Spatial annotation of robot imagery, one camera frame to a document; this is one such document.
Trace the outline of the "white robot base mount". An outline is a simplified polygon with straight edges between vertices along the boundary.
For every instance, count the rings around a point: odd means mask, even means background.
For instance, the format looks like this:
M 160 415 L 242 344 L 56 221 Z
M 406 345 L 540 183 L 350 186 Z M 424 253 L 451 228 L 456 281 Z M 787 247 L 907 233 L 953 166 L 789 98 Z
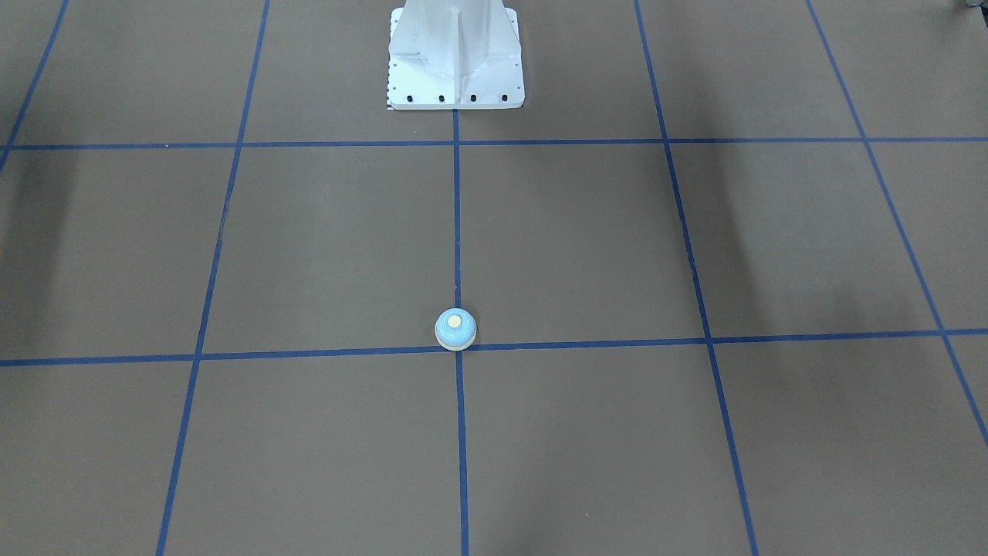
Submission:
M 389 110 L 525 104 L 521 29 L 501 1 L 406 1 L 389 17 Z

